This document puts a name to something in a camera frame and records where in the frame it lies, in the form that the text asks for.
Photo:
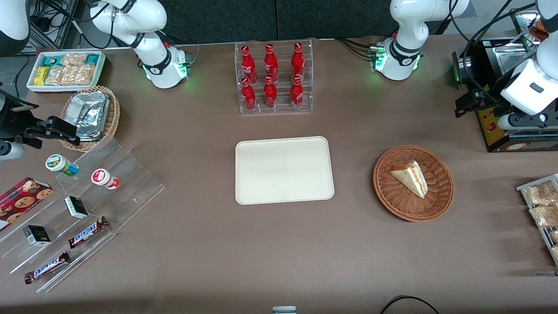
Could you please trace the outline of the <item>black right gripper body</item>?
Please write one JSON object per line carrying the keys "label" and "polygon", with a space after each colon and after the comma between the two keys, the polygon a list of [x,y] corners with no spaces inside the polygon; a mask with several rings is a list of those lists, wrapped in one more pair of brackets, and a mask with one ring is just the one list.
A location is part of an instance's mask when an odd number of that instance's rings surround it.
{"label": "black right gripper body", "polygon": [[39,105],[23,101],[1,90],[0,135],[1,139],[19,142],[19,135],[40,121],[31,113]]}

